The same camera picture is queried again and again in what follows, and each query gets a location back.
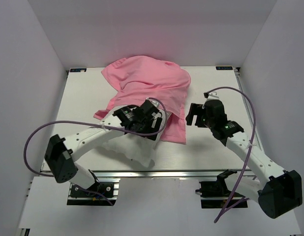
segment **pink towel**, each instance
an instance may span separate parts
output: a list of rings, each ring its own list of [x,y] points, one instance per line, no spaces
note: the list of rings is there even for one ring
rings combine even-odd
[[[94,117],[103,119],[107,113],[119,105],[140,106],[147,97],[161,100],[172,113],[161,140],[186,143],[184,106],[190,75],[179,65],[146,56],[122,58],[102,70],[107,82],[116,89],[106,110],[100,110]]]

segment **pink fabric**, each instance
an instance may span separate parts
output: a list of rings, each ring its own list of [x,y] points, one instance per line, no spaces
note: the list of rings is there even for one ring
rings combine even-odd
[[[147,97],[155,97],[172,113],[160,140],[186,143],[184,106],[190,75],[179,65],[146,56],[135,56],[122,58],[108,65],[102,74],[118,92],[110,100],[106,110],[95,113],[95,118],[103,119],[115,106],[140,106]]]

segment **black tag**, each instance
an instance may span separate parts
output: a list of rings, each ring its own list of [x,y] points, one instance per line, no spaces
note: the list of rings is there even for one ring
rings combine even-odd
[[[70,69],[70,72],[86,72],[87,69],[86,68],[73,68]]]
[[[216,66],[216,70],[233,70],[231,66]]]

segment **purple hose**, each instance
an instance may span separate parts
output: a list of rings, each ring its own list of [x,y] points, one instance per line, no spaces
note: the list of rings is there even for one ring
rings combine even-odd
[[[153,136],[153,135],[156,135],[156,134],[162,132],[162,131],[165,129],[166,124],[167,124],[167,120],[168,120],[168,116],[167,116],[167,112],[166,112],[165,105],[164,105],[160,100],[158,100],[157,98],[149,97],[148,99],[157,101],[157,102],[162,106],[162,108],[163,108],[163,110],[164,110],[164,113],[165,113],[165,123],[164,123],[164,125],[162,126],[162,128],[161,128],[160,130],[158,130],[157,132],[153,132],[153,133],[150,133],[150,134],[141,134],[141,133],[133,132],[133,131],[130,131],[130,130],[124,130],[124,129],[122,129],[122,128],[116,128],[116,127],[107,126],[107,125],[101,125],[101,124],[93,124],[93,123],[88,123],[88,122],[70,121],[70,120],[56,120],[56,121],[52,121],[52,122],[43,124],[42,126],[40,126],[40,127],[38,127],[37,129],[35,129],[35,130],[30,134],[30,136],[28,137],[28,139],[26,140],[25,145],[24,145],[24,149],[23,149],[23,160],[24,160],[24,163],[25,163],[26,167],[27,167],[31,172],[33,172],[34,174],[37,174],[37,175],[39,175],[39,176],[54,177],[53,175],[40,173],[40,172],[34,170],[34,169],[29,165],[28,159],[27,159],[27,150],[28,150],[28,146],[29,146],[30,140],[32,139],[32,137],[33,137],[39,130],[41,130],[41,129],[43,129],[43,128],[49,126],[49,125],[60,124],[60,123],[80,124],[80,125],[93,126],[93,127],[98,127],[98,128],[105,128],[105,129],[117,130],[117,131],[120,131],[120,132],[129,133],[129,134],[134,134],[134,135],[144,135],[144,136]],[[81,190],[85,191],[85,192],[94,193],[94,192],[91,192],[91,191],[86,190],[86,189],[84,189],[84,188],[81,188],[81,187],[79,187],[79,188],[80,188]]]
[[[249,140],[250,144],[253,143],[254,141],[254,137],[255,137],[255,133],[256,133],[256,113],[255,113],[255,109],[254,109],[254,106],[252,105],[252,102],[251,100],[249,99],[249,97],[243,93],[242,91],[236,89],[236,88],[232,88],[232,87],[218,87],[218,88],[214,88],[214,89],[211,89],[209,91],[207,91],[207,93],[210,93],[210,92],[213,92],[213,91],[216,91],[216,90],[220,90],[220,89],[231,89],[231,90],[234,90],[236,92],[239,92],[241,95],[243,95],[247,101],[249,102],[250,106],[251,106],[251,111],[252,111],[252,116],[253,116],[253,127],[252,127],[252,133],[251,133],[251,138]],[[216,217],[216,219],[214,220],[214,223],[218,222],[218,220],[220,219],[220,217],[225,213],[227,212],[228,210],[230,210],[231,208],[235,207],[236,205],[238,205],[240,202],[243,202],[245,200],[245,198],[242,198],[240,200],[238,200],[236,203],[234,203],[232,206],[230,206],[229,208],[227,208],[227,206],[229,205],[230,201],[232,200],[233,198],[233,195],[237,189],[237,187],[239,186],[240,184],[240,181],[244,175],[244,172],[245,172],[245,169],[246,169],[246,166],[248,164],[248,160],[249,160],[249,157],[250,157],[250,153],[251,153],[251,149],[252,149],[252,145],[250,145],[248,147],[248,152],[247,152],[247,156],[246,156],[246,159],[244,161],[244,165],[243,165],[243,168],[241,170],[241,173],[239,175],[239,178],[237,179],[235,185],[234,185],[234,188],[232,189],[231,193],[230,193],[230,196],[228,197],[226,203],[224,204],[224,206],[222,207],[220,213],[218,214],[218,216]]]

